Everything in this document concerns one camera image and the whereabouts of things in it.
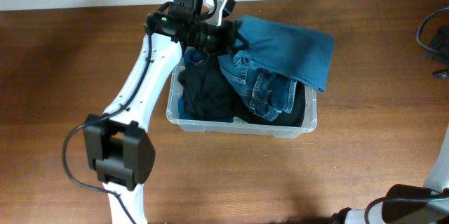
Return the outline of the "dark blue jeans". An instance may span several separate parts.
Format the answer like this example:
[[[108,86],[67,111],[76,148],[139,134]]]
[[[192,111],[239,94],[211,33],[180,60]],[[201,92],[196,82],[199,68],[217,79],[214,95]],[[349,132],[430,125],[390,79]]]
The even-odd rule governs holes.
[[[290,113],[298,83],[324,92],[335,41],[329,34],[253,16],[236,20],[249,42],[245,50],[218,58],[221,72],[245,106],[273,121]]]

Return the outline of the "black shirt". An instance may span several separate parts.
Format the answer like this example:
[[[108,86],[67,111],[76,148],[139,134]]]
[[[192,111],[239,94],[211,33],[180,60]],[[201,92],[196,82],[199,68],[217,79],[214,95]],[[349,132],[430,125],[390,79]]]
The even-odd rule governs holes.
[[[238,101],[234,104],[232,112],[235,117],[238,117],[249,124],[301,127],[304,119],[305,105],[305,87],[303,84],[298,83],[295,89],[295,99],[292,111],[290,113],[280,113],[273,121],[268,121],[253,114],[242,101]]]

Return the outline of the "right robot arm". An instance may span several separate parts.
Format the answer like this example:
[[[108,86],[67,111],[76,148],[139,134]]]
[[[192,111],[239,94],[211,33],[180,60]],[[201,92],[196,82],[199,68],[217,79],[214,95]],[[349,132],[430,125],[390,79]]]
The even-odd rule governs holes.
[[[422,187],[396,184],[384,197],[365,209],[346,208],[327,221],[337,224],[447,223],[448,222],[448,135],[431,173]]]

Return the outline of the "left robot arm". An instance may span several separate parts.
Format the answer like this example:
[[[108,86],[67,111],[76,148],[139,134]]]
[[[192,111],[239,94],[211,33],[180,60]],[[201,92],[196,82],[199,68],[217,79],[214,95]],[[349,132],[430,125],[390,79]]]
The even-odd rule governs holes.
[[[235,0],[172,0],[145,20],[136,63],[112,103],[83,124],[89,167],[109,197],[113,223],[146,223],[145,181],[155,161],[147,132],[154,106],[183,48],[211,55],[230,50],[234,26],[227,21]]]

